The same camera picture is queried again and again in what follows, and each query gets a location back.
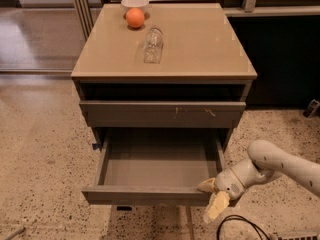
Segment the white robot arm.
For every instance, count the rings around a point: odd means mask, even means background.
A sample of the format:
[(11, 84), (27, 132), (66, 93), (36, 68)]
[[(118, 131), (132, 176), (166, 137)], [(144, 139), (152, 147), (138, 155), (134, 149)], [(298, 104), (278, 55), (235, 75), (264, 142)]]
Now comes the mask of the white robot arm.
[(269, 183), (282, 174), (320, 197), (318, 163), (291, 155), (266, 140), (251, 142), (247, 153), (247, 158), (197, 186), (199, 191), (211, 193), (203, 215), (205, 223), (213, 222), (251, 186)]

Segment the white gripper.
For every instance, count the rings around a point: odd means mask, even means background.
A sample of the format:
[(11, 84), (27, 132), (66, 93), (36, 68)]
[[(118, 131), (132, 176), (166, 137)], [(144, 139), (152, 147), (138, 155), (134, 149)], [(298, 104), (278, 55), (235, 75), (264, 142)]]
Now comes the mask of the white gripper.
[(264, 175), (252, 160), (245, 158), (220, 172), (216, 178), (199, 183), (199, 191), (213, 193), (203, 215), (204, 222), (213, 222), (229, 206), (230, 199), (239, 199), (249, 187), (260, 184), (263, 180)]

